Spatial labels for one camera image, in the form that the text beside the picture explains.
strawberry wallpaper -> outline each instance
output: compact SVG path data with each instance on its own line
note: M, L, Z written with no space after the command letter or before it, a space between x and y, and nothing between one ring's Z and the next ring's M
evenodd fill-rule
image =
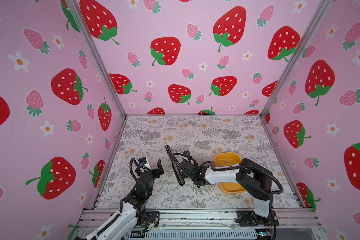
M128 114L261 112L321 2L76 1Z
M270 112L305 206L329 239L360 239L360 0L333 3Z
M72 239L121 118L64 1L0 1L0 239Z

yellow plastic container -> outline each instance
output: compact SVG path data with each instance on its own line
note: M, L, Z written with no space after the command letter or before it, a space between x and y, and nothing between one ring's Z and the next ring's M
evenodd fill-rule
M216 167L226 167L241 162L241 158L234 152L222 152L215 156ZM221 182L220 189L225 194L245 192L246 190L238 183Z

pink wall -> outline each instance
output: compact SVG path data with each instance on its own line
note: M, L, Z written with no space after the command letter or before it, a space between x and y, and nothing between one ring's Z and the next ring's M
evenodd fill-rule
M67 239L72 231L68 226L90 207L95 187L89 170L107 159L105 138L112 145L120 125L104 82L96 79L98 70L81 34L70 23L67 30L66 23L60 1L0 1L0 239ZM43 41L48 55L40 50ZM86 55L81 57L84 66L79 60L81 49ZM72 70L56 76L64 69ZM88 89L82 101L80 88L74 85L77 79L72 79L75 73ZM65 89L53 91L58 84ZM29 93L31 101L26 99ZM98 118L104 97L112 113L106 131ZM93 120L87 104L93 106ZM66 125L74 119L81 128L73 121L70 132ZM90 143L88 134L93 136ZM82 170L85 152L89 162ZM85 197L79 201L82 193Z
M303 195L307 204L316 205L317 217L331 239L360 239L359 23L360 1L333 3L308 44L307 55L272 106L268 124L293 180L300 183L300 190L304 185L310 189ZM343 44L352 48L343 50ZM293 80L295 91L290 87ZM322 89L314 91L317 83ZM300 144L296 138L302 139L302 126L311 138Z
M283 58L272 58L277 56L279 48L289 50L297 45L298 35L303 35L320 0L77 2L106 69L113 74L126 113L146 114L154 108L162 108L165 113L199 113L213 107L212 112L239 114L262 111L268 100L263 90L273 89L272 83L286 65ZM230 35L228 41L220 36L225 32ZM261 76L253 80L256 73ZM220 86L224 79L228 86L215 89L221 95L217 96L211 84ZM179 86L172 86L170 91L174 93L170 95L168 87L172 84Z

pink background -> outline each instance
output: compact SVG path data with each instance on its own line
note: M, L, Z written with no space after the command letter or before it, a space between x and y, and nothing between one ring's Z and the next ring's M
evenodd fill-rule
M336 230L345 232L346 239L360 239L360 226L355 223L352 215L360 212L360 190L356 189L348 179L344 165L344 151L352 144L360 142L360 104L346 107L339 104L339 98L350 89L360 89L360 66L351 60L360 50L360 38L350 50L343 51L342 43L347 31L355 22L360 22L360 6L352 4L351 0L341 0L334 3L319 26L309 45L315 46L315 52L308 59L300 59L296 70L292 71L281 93L278 102L271 108L272 118L269 129L280 128L274 136L295 183L303 182L314 195L316 214L321 224L328 231L331 239L337 238ZM332 24L338 26L334 38L326 40L327 30ZM323 59L333 69L335 82L329 92L317 98L307 96L304 86L311 66L317 60ZM296 92L289 95L289 84L295 79ZM300 115L293 113L296 104L305 103L306 108ZM293 120L299 120L305 127L304 144L293 148L283 134L284 125ZM340 131L336 136L327 134L327 124L336 123ZM306 157L316 157L319 167L309 169L304 165ZM296 163L296 169L291 167L291 161ZM327 179L336 180L340 189L334 193L327 188Z
M278 80L286 65L285 60L270 60L268 48L275 32L283 26L290 26L300 36L310 22L316 11L319 0L306 0L308 5L302 8L300 14L292 13L295 1L275 0L269 1L237 1L224 0L189 1L179 0L159 1L161 11L153 14L144 6L144 1L137 3L138 9L129 9L125 0L110 1L98 0L107 8L117 21L117 36L113 39L120 43L116 45L111 39L103 41L92 37L95 42L105 67L109 73L121 74L130 79L133 90L118 97L127 114L146 114L149 110L159 107L165 113L198 113L204 109L211 109L216 113L246 113L256 109L262 111L268 97L261 90L268 84ZM260 12L270 4L275 5L273 17L265 26L259 28L256 24ZM216 21L232 8L241 5L246 9L246 24L242 38L233 46L221 46L215 42L213 26ZM197 25L202 37L193 41L188 37L186 27L189 23ZM154 58L150 54L150 44L156 38L174 36L180 43L180 53L177 60L169 66L152 66ZM250 60L242 60L243 53L250 50L253 56ZM128 61L128 52L133 52L139 57L140 67L136 68ZM217 64L220 58L230 56L229 64L225 69L219 70ZM206 71L200 71L198 64L208 65ZM195 77L191 80L184 78L182 69L190 69ZM260 72L263 80L259 85L252 82L252 76ZM215 78L222 76L235 76L238 83L226 96L216 96L210 89ZM153 81L152 88L146 86L146 81ZM192 96L187 103L179 104L170 100L168 86L178 84L191 90ZM242 93L248 91L248 98L242 98ZM151 92L153 99L144 101L144 94ZM199 95L205 96L201 105L195 103ZM260 99L255 108L249 108L251 101ZM229 106L235 105L233 111Z
M0 199L0 239L35 239L43 225L49 226L51 236L48 240L65 240L76 225L83 208L90 207L95 188L92 175L98 161L106 161L109 151L104 139L113 144L121 118L117 118L117 108L103 81L98 83L95 75L96 65L80 33L69 24L58 0L35 2L0 1L0 96L10 108L9 118L0 126L0 185L5 194ZM49 55L34 49L24 37L23 28L38 31L50 47ZM65 47L60 51L53 44L52 33L62 37ZM79 50L84 50L88 68L83 69L79 62ZM24 59L30 61L29 72L14 70L8 55L19 51ZM82 102L71 105L59 99L51 89L51 79L60 71L72 68L82 80L84 91ZM25 97L30 90L37 89L44 100L43 113L33 118L26 111ZM110 127L103 131L97 110L106 97L112 111ZM95 109L95 119L87 115L87 104ZM69 119L77 119L82 128L73 133L66 129ZM39 129L45 121L54 124L54 135L43 136ZM87 144L88 134L93 143ZM90 162L83 171L81 159L88 152ZM37 191L38 181L25 182L40 176L42 167L53 157L65 158L76 170L74 183L58 197L46 200ZM86 200L80 204L81 192Z

orange bin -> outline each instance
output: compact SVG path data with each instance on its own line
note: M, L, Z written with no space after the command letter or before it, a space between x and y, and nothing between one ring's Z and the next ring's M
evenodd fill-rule
M226 167L241 162L241 158L234 152L222 152L215 156L216 167ZM220 189L225 194L245 192L246 190L238 183L221 182Z

